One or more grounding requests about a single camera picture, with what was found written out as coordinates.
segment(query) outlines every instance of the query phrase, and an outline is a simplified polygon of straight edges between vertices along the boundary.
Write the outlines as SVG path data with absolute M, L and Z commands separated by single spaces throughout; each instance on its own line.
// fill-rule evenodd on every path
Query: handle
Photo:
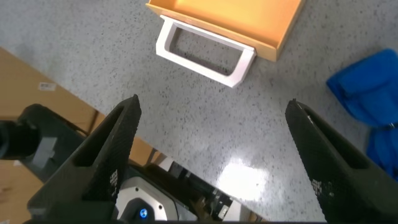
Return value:
M 169 18 L 167 16 L 161 15 L 160 17 L 164 19 L 164 24 L 160 32 L 159 38 L 157 39 L 156 42 L 157 55 L 166 58 L 174 63 L 177 63 L 181 66 L 184 66 L 185 68 L 193 70 L 194 72 L 197 72 L 208 78 L 211 78 L 212 80 L 227 85 L 231 88 L 234 88 L 244 80 L 244 77 L 246 76 L 251 63 L 254 57 L 256 56 L 256 51 L 254 50 L 253 47 L 247 46 L 235 40 L 223 37 L 221 35 L 214 34 L 207 30 L 191 26 L 190 24 L 186 24 L 184 22 Z M 177 28 L 190 31 L 194 34 L 198 34 L 202 37 L 206 37 L 221 44 L 225 44 L 229 47 L 242 50 L 243 51 L 242 55 L 239 58 L 238 63 L 236 64 L 236 67 L 232 72 L 232 74 L 228 76 L 223 75 L 212 69 L 206 68 L 205 66 L 192 62 L 186 58 L 183 58 L 181 56 L 178 56 L 170 52 L 170 45 Z

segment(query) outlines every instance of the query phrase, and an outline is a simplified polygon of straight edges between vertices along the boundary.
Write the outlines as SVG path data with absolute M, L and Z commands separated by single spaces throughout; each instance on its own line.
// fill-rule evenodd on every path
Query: blue towel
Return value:
M 398 180 L 398 56 L 386 49 L 333 75 L 326 84 L 344 108 L 373 129 L 367 155 Z

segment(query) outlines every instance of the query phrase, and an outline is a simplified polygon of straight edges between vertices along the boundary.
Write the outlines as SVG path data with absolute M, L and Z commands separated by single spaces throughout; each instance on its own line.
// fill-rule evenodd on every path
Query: label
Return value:
M 57 87 L 57 84 L 55 83 L 44 83 L 44 82 L 39 83 L 40 91 L 55 91 L 55 87 Z
M 21 166 L 21 165 L 22 165 L 22 163 L 20 161 L 14 161 L 14 166 Z

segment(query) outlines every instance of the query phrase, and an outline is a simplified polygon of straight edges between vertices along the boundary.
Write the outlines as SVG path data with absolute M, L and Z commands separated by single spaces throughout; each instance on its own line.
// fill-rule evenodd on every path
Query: orange tray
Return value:
M 223 35 L 276 61 L 305 0 L 150 0 L 147 6 Z

